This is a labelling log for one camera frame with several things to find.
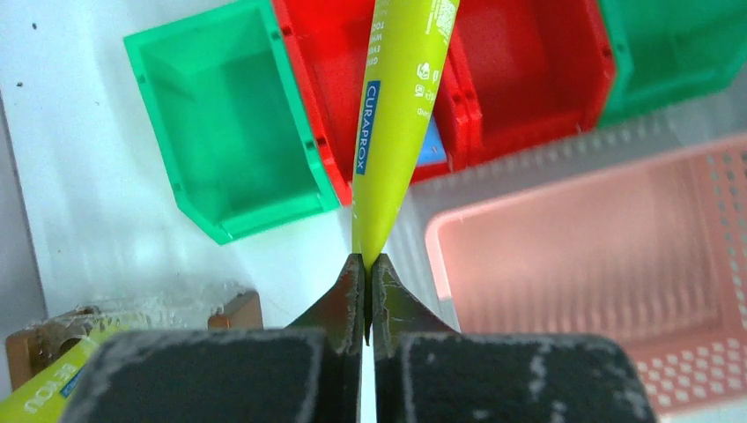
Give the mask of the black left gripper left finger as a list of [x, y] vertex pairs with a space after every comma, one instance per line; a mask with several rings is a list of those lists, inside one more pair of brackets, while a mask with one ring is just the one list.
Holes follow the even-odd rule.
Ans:
[[65, 422], [356, 422], [362, 257], [283, 329], [128, 330], [86, 363]]

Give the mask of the brown wooden toothbrush holder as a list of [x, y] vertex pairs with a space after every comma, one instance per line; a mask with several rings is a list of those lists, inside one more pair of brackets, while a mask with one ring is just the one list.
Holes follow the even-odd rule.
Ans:
[[11, 389], [19, 389], [68, 352], [83, 336], [106, 323], [153, 329], [261, 329], [263, 314], [255, 290], [162, 294], [107, 299], [32, 323], [4, 340]]

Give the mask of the green toothpaste tube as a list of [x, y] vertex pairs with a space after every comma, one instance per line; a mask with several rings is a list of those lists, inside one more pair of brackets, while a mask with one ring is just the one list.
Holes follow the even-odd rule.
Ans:
[[1, 402], [2, 422], [57, 422], [86, 363], [122, 326], [94, 327], [68, 352]]
[[352, 169], [352, 251], [366, 270], [396, 222], [432, 119], [457, 1], [378, 1]]

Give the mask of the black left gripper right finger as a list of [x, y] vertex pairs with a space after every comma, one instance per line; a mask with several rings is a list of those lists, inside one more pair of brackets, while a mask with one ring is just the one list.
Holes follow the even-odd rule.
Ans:
[[592, 334], [462, 334], [401, 282], [371, 269], [380, 422], [653, 422], [632, 361]]

